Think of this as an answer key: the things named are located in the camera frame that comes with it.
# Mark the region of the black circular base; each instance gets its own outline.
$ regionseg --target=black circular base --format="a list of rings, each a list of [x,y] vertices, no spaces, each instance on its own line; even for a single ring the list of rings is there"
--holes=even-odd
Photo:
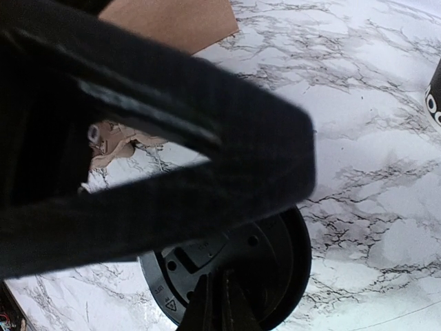
[[[311,269],[311,246],[297,208],[262,221],[141,256],[153,297],[176,324],[199,278],[234,269],[264,330],[282,323],[303,295]]]

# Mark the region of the black plastic part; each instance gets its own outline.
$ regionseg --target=black plastic part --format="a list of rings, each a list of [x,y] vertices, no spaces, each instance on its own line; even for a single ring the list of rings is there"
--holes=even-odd
[[[177,331],[211,330],[213,330],[213,278],[209,274],[200,277]]]
[[[262,331],[232,270],[223,274],[222,327],[223,331]]]
[[[0,1],[0,48],[13,54],[0,58],[8,67],[1,79],[13,82],[2,84],[1,125],[21,124],[34,111],[49,121],[34,102],[47,91],[62,91],[75,109],[59,112],[74,123],[80,119],[81,128],[112,119],[211,158],[112,190],[75,191],[18,207],[8,190],[17,180],[11,169],[27,147],[27,127],[17,126],[18,139],[6,139],[13,142],[11,159],[1,166],[7,176],[0,278],[206,237],[283,212],[314,188],[310,118],[206,61],[46,0]]]
[[[426,89],[424,110],[433,127],[441,132],[441,60]]]
[[[305,222],[294,208],[140,260],[153,297],[176,324],[187,314],[202,277],[216,279],[224,270],[234,270],[260,327],[272,330],[292,313],[305,291],[311,246]],[[219,288],[220,281],[214,286]]]
[[[11,205],[69,196],[78,190],[79,181],[88,181],[92,150],[84,146],[89,143],[89,126],[81,117],[72,121],[59,111],[76,108],[56,90],[35,100],[23,140],[28,148],[21,150],[15,170]]]

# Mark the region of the cardboard box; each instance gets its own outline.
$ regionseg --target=cardboard box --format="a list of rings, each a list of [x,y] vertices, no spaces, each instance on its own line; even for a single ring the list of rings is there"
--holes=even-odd
[[[100,18],[190,54],[238,31],[229,0],[115,0]]]

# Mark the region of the white marble surface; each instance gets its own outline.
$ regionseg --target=white marble surface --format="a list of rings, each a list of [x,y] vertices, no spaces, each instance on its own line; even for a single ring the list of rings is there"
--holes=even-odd
[[[441,56],[441,18],[435,1],[405,3],[415,7],[234,1],[241,32],[199,54],[305,107],[314,120],[318,186],[301,205],[312,276],[278,330],[441,329],[441,135],[422,113]],[[173,144],[138,150],[92,173],[90,186],[200,158]],[[37,330],[173,329],[135,263],[8,284]]]

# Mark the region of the warning triangle symbol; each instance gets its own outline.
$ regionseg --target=warning triangle symbol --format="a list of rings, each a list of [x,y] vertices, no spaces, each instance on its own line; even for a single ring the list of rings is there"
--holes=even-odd
[[[170,309],[171,311],[175,312],[176,311],[176,302],[174,302],[174,300],[171,300],[165,304],[165,307]]]

